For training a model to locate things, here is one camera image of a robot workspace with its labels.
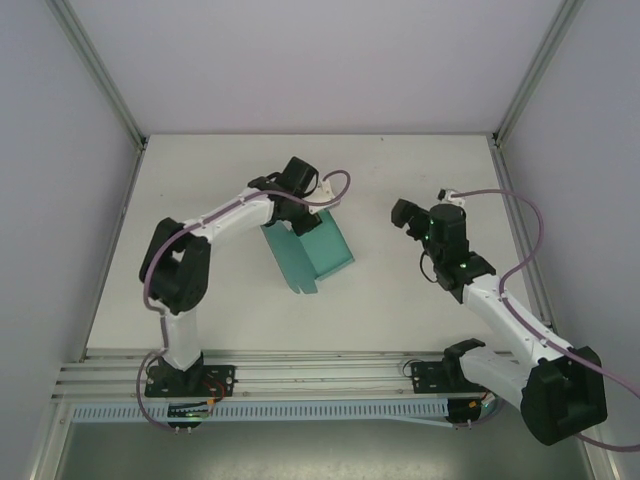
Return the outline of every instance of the purple cable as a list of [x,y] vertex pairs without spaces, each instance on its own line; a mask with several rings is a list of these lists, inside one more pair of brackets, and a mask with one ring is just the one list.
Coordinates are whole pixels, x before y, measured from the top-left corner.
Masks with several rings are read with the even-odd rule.
[[[533,203],[531,200],[529,200],[528,198],[526,198],[526,197],[524,197],[524,196],[522,196],[522,195],[520,195],[518,193],[512,192],[510,190],[502,190],[502,189],[499,189],[499,188],[489,188],[489,189],[485,189],[485,190],[474,190],[474,191],[471,191],[471,192],[455,193],[455,194],[451,195],[451,197],[452,198],[463,198],[463,197],[471,197],[471,196],[474,196],[474,195],[484,195],[484,194],[487,194],[487,193],[497,193],[497,194],[500,194],[500,195],[506,195],[506,196],[514,197],[514,198],[520,200],[521,202],[524,202],[527,205],[529,205],[533,209],[533,211],[535,212],[536,217],[538,218],[538,239],[536,241],[536,245],[533,247],[533,250],[531,250],[529,255],[527,255],[522,260],[522,262],[520,262],[518,265],[516,265],[511,270],[509,270],[500,279],[500,283],[498,285],[498,291],[500,293],[500,296],[503,297],[502,302],[504,303],[504,306],[509,311],[509,313],[511,313],[511,315],[513,315],[513,317],[529,333],[531,333],[531,335],[536,337],[538,340],[543,340],[543,339],[546,340],[546,337],[543,334],[541,334],[535,328],[533,328],[516,311],[516,309],[513,308],[513,306],[511,305],[511,302],[509,302],[508,297],[506,297],[504,295],[504,293],[505,293],[505,283],[506,283],[507,279],[509,277],[511,277],[514,273],[516,273],[516,272],[522,270],[524,267],[526,267],[533,260],[533,257],[536,255],[536,253],[538,253],[538,250],[540,250],[540,246],[542,245],[542,240],[544,239],[544,220],[542,219],[542,212],[540,212],[540,209],[538,208],[538,206],[535,203]],[[640,389],[638,389],[636,386],[631,384],[631,382],[629,382],[628,380],[626,380],[626,379],[616,375],[615,373],[612,373],[612,372],[610,372],[610,371],[608,371],[608,370],[596,365],[595,363],[591,363],[588,360],[585,360],[584,358],[579,357],[578,355],[570,352],[566,348],[561,347],[560,345],[554,343],[551,340],[546,340],[546,342],[547,342],[547,345],[549,345],[551,348],[553,348],[557,352],[563,354],[567,358],[570,358],[574,362],[578,362],[578,363],[584,365],[585,367],[593,370],[594,372],[597,372],[600,375],[603,375],[603,376],[613,380],[618,385],[624,387],[629,392],[631,392],[633,395],[635,395],[636,398],[640,399]],[[576,434],[576,437],[579,438],[580,440],[582,440],[583,442],[590,443],[591,445],[595,445],[596,447],[600,447],[600,448],[603,448],[605,450],[610,450],[612,452],[628,453],[628,452],[639,452],[640,451],[640,444],[626,445],[626,446],[610,445],[608,443],[599,442],[598,440],[593,440],[592,438],[585,437],[581,433]]]
[[155,305],[152,305],[151,302],[150,302],[150,297],[149,297],[149,293],[150,293],[150,290],[151,290],[151,277],[153,276],[153,272],[155,271],[156,267],[158,266],[158,263],[160,262],[160,259],[162,258],[162,256],[165,254],[165,252],[169,249],[169,247],[175,241],[177,241],[178,239],[182,238],[184,235],[186,235],[186,234],[188,234],[190,232],[193,232],[194,230],[197,230],[198,228],[201,228],[204,225],[207,225],[207,224],[217,220],[218,218],[222,217],[223,215],[226,215],[227,213],[231,212],[235,208],[237,208],[240,205],[242,205],[242,203],[251,201],[251,200],[253,200],[254,198],[257,198],[257,197],[275,195],[275,196],[278,196],[278,197],[284,197],[284,198],[286,198],[288,200],[291,200],[291,201],[296,202],[296,203],[300,203],[302,205],[306,205],[308,207],[327,207],[329,205],[334,205],[334,204],[338,203],[342,199],[342,197],[345,196],[345,194],[349,190],[349,187],[351,186],[351,175],[349,175],[349,172],[347,172],[346,170],[334,170],[333,172],[329,172],[322,178],[322,180],[323,181],[327,180],[328,178],[331,178],[334,175],[344,175],[346,181],[345,181],[345,185],[342,188],[342,190],[340,191],[340,193],[338,193],[335,196],[335,198],[333,198],[333,200],[329,200],[328,202],[310,202],[308,200],[304,200],[302,198],[298,198],[298,197],[296,197],[294,195],[291,195],[290,193],[278,192],[276,190],[264,190],[264,191],[254,192],[254,193],[251,193],[251,194],[247,195],[246,197],[244,197],[244,199],[237,200],[237,201],[227,205],[226,207],[218,210],[217,212],[212,213],[208,217],[204,217],[200,223],[195,223],[193,225],[189,225],[188,227],[183,228],[179,232],[177,232],[174,235],[172,235],[158,249],[156,254],[151,259],[151,262],[149,263],[149,268],[147,269],[147,273],[146,273],[146,275],[144,277],[144,288],[143,288],[142,301],[144,302],[144,305],[145,305],[145,307],[147,307],[147,309],[149,309],[149,310],[151,310],[153,312],[158,312],[160,314],[160,329],[162,331],[163,348],[158,352],[151,351],[144,357],[144,359],[142,360],[142,363],[140,364],[140,368],[138,369],[138,376],[137,376],[137,381],[136,381],[136,398],[138,400],[138,406],[140,407],[140,411],[142,412],[142,415],[144,416],[145,419],[147,419],[147,421],[149,423],[151,423],[152,425],[154,425],[156,427],[162,428],[163,430],[175,432],[175,430],[173,428],[169,427],[168,425],[164,425],[164,424],[154,420],[149,415],[149,413],[147,412],[147,410],[146,410],[146,408],[144,406],[144,403],[142,402],[142,392],[141,392],[141,386],[140,386],[140,382],[142,381],[142,372],[144,372],[146,364],[149,361],[149,359],[151,358],[151,356],[152,355],[164,355],[164,353],[169,349],[169,337],[168,337],[168,333],[167,333],[167,325],[166,325],[166,317],[165,317],[166,312],[165,312],[165,310],[163,308],[156,307]]

